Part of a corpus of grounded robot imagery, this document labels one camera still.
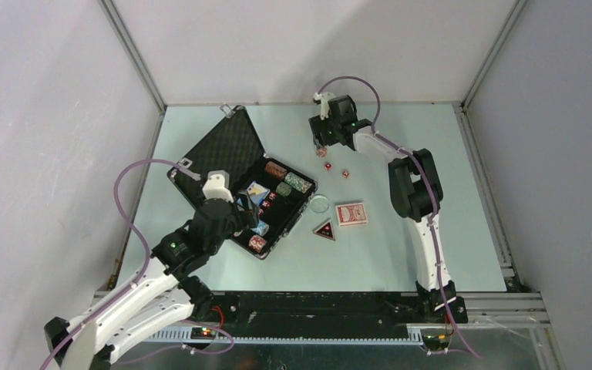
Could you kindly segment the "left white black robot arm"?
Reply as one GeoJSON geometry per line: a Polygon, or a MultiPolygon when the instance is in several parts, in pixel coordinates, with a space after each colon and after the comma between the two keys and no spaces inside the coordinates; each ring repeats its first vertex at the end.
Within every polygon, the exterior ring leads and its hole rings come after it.
{"type": "Polygon", "coordinates": [[[258,206],[243,190],[216,191],[193,219],[166,235],[140,270],[83,314],[45,326],[50,356],[62,369],[108,369],[130,349],[175,322],[203,321],[213,310],[210,289],[194,275],[223,242],[256,227],[258,206]]]}

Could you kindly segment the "light blue chip stack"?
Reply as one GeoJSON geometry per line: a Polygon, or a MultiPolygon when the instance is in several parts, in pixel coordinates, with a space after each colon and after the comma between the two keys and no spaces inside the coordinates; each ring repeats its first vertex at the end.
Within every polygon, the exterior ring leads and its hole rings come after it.
{"type": "Polygon", "coordinates": [[[253,229],[253,232],[263,237],[269,231],[269,225],[262,220],[258,221],[258,225],[253,229]]]}

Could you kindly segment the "green white chip stack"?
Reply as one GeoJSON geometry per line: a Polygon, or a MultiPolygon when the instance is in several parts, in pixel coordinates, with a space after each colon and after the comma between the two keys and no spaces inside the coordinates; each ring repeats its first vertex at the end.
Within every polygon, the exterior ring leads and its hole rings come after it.
{"type": "Polygon", "coordinates": [[[284,182],[301,193],[307,193],[312,186],[311,182],[292,172],[289,172],[285,175],[284,182]]]}

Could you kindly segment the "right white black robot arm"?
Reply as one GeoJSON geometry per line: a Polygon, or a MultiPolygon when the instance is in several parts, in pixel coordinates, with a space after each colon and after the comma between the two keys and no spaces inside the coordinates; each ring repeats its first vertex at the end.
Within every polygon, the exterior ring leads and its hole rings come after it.
{"type": "Polygon", "coordinates": [[[340,144],[386,164],[389,199],[410,229],[416,261],[417,310],[428,322],[456,325],[464,305],[446,266],[439,232],[443,190],[432,153],[410,150],[383,136],[368,119],[359,119],[348,95],[317,92],[320,113],[309,119],[317,150],[340,144]]]}

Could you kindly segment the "red white chip stack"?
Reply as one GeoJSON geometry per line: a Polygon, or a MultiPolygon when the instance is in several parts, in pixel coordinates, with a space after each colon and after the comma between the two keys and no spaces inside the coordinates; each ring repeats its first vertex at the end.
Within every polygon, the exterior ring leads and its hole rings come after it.
{"type": "Polygon", "coordinates": [[[316,150],[316,155],[319,156],[319,157],[321,157],[321,158],[326,157],[326,155],[327,155],[327,149],[325,147],[320,148],[320,149],[317,149],[316,150]]]}

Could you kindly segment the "black aluminium poker case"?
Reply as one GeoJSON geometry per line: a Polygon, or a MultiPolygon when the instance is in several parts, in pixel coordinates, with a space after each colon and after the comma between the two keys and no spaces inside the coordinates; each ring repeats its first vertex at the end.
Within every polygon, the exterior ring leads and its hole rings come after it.
{"type": "Polygon", "coordinates": [[[250,238],[258,235],[253,232],[253,228],[232,238],[236,244],[260,260],[265,259],[280,239],[288,236],[300,220],[318,188],[316,180],[266,153],[257,130],[243,106],[235,106],[179,161],[203,177],[210,171],[225,170],[229,173],[228,188],[232,194],[246,190],[254,181],[275,192],[276,186],[284,180],[276,179],[264,171],[264,166],[269,161],[278,163],[288,172],[311,182],[312,186],[307,193],[301,193],[292,187],[293,190],[288,197],[277,194],[276,200],[269,208],[259,207],[259,220],[270,227],[263,236],[267,243],[259,254],[248,247],[250,238]]]}

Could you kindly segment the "red playing card deck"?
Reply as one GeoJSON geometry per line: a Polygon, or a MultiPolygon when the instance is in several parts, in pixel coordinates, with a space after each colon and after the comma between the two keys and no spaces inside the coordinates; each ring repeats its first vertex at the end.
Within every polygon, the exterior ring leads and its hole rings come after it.
{"type": "Polygon", "coordinates": [[[368,223],[365,204],[363,202],[335,205],[335,216],[338,226],[355,226],[368,223]]]}

